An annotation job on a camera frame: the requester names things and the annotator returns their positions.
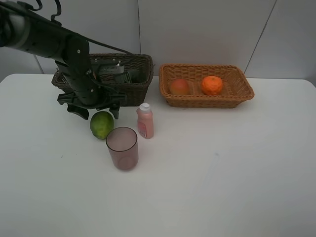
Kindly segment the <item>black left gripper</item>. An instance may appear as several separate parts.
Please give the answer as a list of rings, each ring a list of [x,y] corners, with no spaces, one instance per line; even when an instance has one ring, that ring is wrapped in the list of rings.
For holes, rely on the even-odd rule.
[[[89,109],[105,109],[119,119],[121,101],[125,101],[125,93],[102,83],[97,84],[70,84],[72,92],[59,94],[59,104],[68,104],[67,111],[75,114],[84,120],[89,118]]]

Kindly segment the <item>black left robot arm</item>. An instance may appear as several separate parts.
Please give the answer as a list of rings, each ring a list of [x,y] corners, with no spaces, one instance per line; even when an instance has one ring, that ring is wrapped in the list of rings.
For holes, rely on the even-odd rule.
[[[88,119],[91,109],[109,109],[118,119],[126,95],[98,80],[90,60],[90,40],[63,28],[55,15],[47,20],[36,11],[25,2],[1,2],[0,45],[53,59],[72,90],[57,98],[59,104],[67,104],[68,112]]]

